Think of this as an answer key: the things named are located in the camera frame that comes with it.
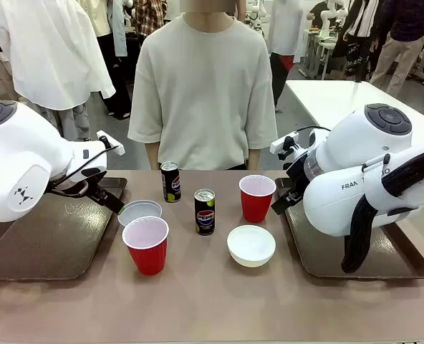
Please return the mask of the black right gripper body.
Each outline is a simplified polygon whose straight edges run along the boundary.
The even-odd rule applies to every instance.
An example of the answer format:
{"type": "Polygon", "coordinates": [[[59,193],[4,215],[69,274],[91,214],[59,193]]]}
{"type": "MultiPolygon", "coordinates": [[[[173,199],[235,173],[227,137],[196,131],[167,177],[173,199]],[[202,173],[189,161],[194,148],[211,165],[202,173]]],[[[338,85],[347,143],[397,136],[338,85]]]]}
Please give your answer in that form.
{"type": "Polygon", "coordinates": [[[304,172],[304,162],[307,153],[303,153],[300,157],[291,163],[285,163],[284,169],[291,181],[291,187],[287,191],[287,199],[290,201],[301,201],[304,191],[308,186],[308,178],[304,172]]]}

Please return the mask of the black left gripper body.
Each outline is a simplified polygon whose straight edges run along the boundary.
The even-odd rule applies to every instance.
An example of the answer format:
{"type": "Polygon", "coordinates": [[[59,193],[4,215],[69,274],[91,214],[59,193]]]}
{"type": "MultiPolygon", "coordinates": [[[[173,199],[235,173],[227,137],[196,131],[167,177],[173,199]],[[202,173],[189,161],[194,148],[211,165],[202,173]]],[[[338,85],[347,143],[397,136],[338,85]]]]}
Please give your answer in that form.
{"type": "Polygon", "coordinates": [[[85,168],[76,174],[70,173],[55,181],[49,182],[49,192],[67,198],[82,198],[89,190],[100,190],[99,182],[107,171],[99,168],[85,168]]]}

